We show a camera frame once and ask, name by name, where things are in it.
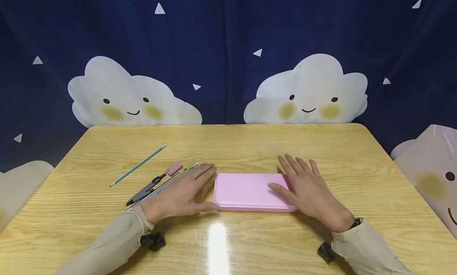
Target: hand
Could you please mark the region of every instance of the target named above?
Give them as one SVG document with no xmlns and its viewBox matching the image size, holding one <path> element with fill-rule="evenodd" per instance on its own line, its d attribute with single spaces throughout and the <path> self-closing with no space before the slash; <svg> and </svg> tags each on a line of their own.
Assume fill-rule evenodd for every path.
<svg viewBox="0 0 457 275">
<path fill-rule="evenodd" d="M 211 202 L 196 203 L 196 192 L 216 173 L 214 164 L 200 164 L 173 180 L 160 193 L 141 203 L 141 209 L 152 224 L 167 218 L 180 215 L 194 215 L 217 209 Z"/>
<path fill-rule="evenodd" d="M 322 179 L 316 163 L 309 160 L 311 169 L 305 161 L 286 154 L 286 160 L 278 156 L 282 169 L 289 178 L 294 192 L 282 185 L 269 183 L 273 191 L 281 194 L 304 214 L 321 221 L 335 233 L 348 230 L 355 221 L 352 213 L 332 195 Z"/>
</svg>

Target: sleeve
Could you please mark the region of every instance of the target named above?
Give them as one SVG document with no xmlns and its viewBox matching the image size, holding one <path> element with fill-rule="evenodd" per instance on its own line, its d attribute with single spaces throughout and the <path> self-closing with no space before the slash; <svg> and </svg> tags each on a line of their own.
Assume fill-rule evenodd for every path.
<svg viewBox="0 0 457 275">
<path fill-rule="evenodd" d="M 332 234 L 333 251 L 358 275 L 412 275 L 366 220 L 346 232 Z"/>
<path fill-rule="evenodd" d="M 106 275 L 127 262 L 140 238 L 154 229 L 140 206 L 123 212 L 88 247 L 67 262 L 57 275 Z"/>
</svg>

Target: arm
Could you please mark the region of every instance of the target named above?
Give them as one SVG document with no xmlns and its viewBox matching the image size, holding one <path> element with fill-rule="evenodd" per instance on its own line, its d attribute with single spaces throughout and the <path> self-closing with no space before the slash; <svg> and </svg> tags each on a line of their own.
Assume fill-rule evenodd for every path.
<svg viewBox="0 0 457 275">
<path fill-rule="evenodd" d="M 268 187 L 288 199 L 304 214 L 325 224 L 332 231 L 332 249 L 357 274 L 412 274 L 367 221 L 351 228 L 355 217 L 330 192 L 313 160 L 309 161 L 310 168 L 305 161 L 300 158 L 294 160 L 290 155 L 286 155 L 287 161 L 281 156 L 278 159 L 294 192 L 273 183 Z"/>
<path fill-rule="evenodd" d="M 214 203 L 195 203 L 196 192 L 216 173 L 213 164 L 201 164 L 177 178 L 128 212 L 123 212 L 88 247 L 66 263 L 57 275 L 106 275 L 127 262 L 140 247 L 140 238 L 167 217 L 213 211 Z"/>
<path fill-rule="evenodd" d="M 88 247 L 57 272 L 57 275 L 104 275 L 127 262 L 140 247 L 142 235 L 154 229 L 141 207 L 123 212 Z"/>
</svg>

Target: wood grain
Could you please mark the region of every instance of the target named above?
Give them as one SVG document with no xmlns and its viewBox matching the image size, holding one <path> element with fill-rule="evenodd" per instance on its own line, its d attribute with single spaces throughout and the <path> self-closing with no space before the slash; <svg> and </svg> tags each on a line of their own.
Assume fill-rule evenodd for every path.
<svg viewBox="0 0 457 275">
<path fill-rule="evenodd" d="M 114 179 L 163 144 L 141 168 Z M 52 274 L 90 244 L 125 202 L 175 161 L 219 172 L 276 173 L 277 154 L 313 158 L 336 197 L 369 220 L 415 274 L 455 274 L 457 243 L 358 124 L 93 127 L 0 234 L 0 274 Z M 213 180 L 198 194 L 212 200 Z M 219 212 L 157 225 L 167 245 L 139 250 L 115 274 L 345 274 L 316 250 L 329 234 L 296 212 Z"/>
</svg>

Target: eraser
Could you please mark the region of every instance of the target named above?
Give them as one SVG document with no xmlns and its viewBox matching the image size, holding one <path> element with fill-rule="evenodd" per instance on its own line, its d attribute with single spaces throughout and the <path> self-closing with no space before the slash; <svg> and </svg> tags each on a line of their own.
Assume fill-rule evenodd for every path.
<svg viewBox="0 0 457 275">
<path fill-rule="evenodd" d="M 177 162 L 174 162 L 173 164 L 171 164 L 171 166 L 169 166 L 168 169 L 165 170 L 165 172 L 171 177 L 174 174 L 176 174 L 176 172 L 181 170 L 181 168 L 182 168 L 181 162 L 177 161 Z"/>
</svg>

